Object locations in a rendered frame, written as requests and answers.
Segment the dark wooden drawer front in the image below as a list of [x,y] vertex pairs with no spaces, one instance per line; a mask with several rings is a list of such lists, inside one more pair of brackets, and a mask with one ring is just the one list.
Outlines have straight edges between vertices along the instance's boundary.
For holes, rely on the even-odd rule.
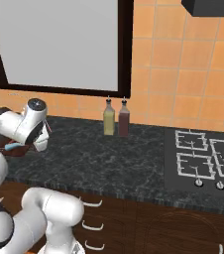
[[104,228],[101,231],[92,231],[102,233],[103,235],[110,236],[124,236],[126,231],[126,225],[124,222],[111,218],[111,217],[102,217],[98,215],[85,215],[82,220],[85,220],[85,223],[88,226],[99,227],[101,223],[104,224]]
[[[85,240],[87,240],[88,243],[92,246],[100,247],[102,244],[105,244],[105,248],[103,251],[89,250],[84,246]],[[126,254],[125,245],[118,241],[107,240],[98,237],[83,236],[79,239],[79,242],[84,247],[86,254]]]
[[76,197],[80,197],[85,202],[99,202],[101,199],[103,200],[103,203],[99,207],[86,207],[85,210],[87,213],[94,213],[98,212],[99,214],[105,214],[105,213],[119,213],[122,214],[124,212],[124,200],[113,198],[113,197],[107,197],[104,195],[97,195],[93,193],[87,193],[82,191],[72,191],[71,194],[73,194]]

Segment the dark red vinegar bottle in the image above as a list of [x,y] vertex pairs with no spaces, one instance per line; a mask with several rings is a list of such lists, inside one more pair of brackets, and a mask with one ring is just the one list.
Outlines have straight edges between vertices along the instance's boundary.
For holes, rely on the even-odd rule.
[[130,111],[127,108],[127,100],[122,100],[122,107],[118,115],[118,133],[122,137],[126,137],[129,132]]

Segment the black range hood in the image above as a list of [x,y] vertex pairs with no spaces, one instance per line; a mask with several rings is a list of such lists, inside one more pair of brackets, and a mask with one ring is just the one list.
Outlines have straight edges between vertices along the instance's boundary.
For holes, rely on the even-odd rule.
[[224,17],[224,0],[181,0],[192,17]]

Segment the blue handled peeler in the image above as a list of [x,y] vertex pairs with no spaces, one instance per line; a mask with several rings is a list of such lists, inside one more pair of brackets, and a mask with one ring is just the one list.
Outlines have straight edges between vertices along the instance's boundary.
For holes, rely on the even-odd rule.
[[23,144],[21,143],[9,143],[4,146],[5,151],[11,151],[13,149],[16,149],[18,147],[22,147]]

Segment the dark framed window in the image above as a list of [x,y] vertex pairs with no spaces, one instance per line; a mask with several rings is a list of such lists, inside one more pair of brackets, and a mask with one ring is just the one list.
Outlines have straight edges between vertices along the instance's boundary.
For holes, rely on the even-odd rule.
[[0,89],[131,96],[134,0],[0,0]]

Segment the arched dark wooden cupboard door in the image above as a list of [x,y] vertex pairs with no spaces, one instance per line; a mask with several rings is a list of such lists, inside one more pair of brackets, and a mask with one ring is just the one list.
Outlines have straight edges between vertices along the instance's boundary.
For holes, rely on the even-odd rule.
[[207,219],[182,211],[167,212],[148,223],[144,253],[219,254],[219,244],[219,233]]

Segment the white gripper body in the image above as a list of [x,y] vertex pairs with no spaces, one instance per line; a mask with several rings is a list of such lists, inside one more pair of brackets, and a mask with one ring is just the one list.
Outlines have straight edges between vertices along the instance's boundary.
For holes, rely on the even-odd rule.
[[43,130],[39,138],[34,142],[34,146],[38,152],[44,151],[48,146],[50,136],[47,130]]

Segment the yellow oil bottle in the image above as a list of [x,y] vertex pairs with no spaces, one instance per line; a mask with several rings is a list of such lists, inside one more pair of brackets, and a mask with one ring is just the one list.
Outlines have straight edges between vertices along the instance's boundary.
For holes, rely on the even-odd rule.
[[106,108],[103,112],[104,134],[113,135],[115,131],[115,110],[112,107],[111,99],[106,99]]

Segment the black gas hob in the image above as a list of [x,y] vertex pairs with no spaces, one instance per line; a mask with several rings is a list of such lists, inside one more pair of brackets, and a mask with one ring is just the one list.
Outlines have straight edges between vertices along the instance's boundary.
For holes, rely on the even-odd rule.
[[[165,129],[165,187],[224,196],[224,132]],[[195,185],[201,179],[203,186]]]

